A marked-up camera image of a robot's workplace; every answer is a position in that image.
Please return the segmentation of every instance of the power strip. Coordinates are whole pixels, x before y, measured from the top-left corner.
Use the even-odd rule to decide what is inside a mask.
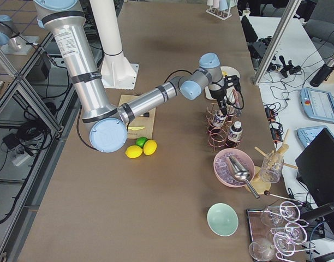
[[[20,166],[22,163],[24,163],[29,158],[31,158],[31,156],[26,152],[24,154],[16,154],[16,156],[12,158],[12,163],[15,166]]]

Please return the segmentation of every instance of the white pillar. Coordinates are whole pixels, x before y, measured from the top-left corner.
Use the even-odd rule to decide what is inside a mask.
[[[123,54],[114,1],[90,0],[90,3],[105,52],[103,84],[106,88],[133,89],[138,65],[131,65]]]

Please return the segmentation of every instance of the label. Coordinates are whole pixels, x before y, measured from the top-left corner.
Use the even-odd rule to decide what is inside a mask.
[[[54,36],[58,44],[60,53],[63,58],[68,56],[77,55],[79,48],[76,45],[76,41],[72,31],[65,31]]]
[[[225,116],[219,115],[218,112],[214,115],[214,118],[212,120],[212,125],[214,127],[222,127],[225,121]]]
[[[242,131],[234,132],[232,129],[229,131],[228,140],[232,142],[238,142],[241,139]]]

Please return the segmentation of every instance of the monitor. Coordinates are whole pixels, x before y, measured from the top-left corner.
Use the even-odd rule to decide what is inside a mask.
[[[324,128],[296,159],[300,176],[320,207],[334,202],[334,137]],[[334,213],[324,216],[334,234]]]

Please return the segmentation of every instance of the computer screen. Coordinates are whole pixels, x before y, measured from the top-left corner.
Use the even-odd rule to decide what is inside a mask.
[[[308,94],[314,115],[334,119],[334,108],[328,93],[309,90]]]
[[[334,202],[334,137],[326,128],[298,156],[296,164],[316,204]],[[334,234],[334,213],[324,218]]]

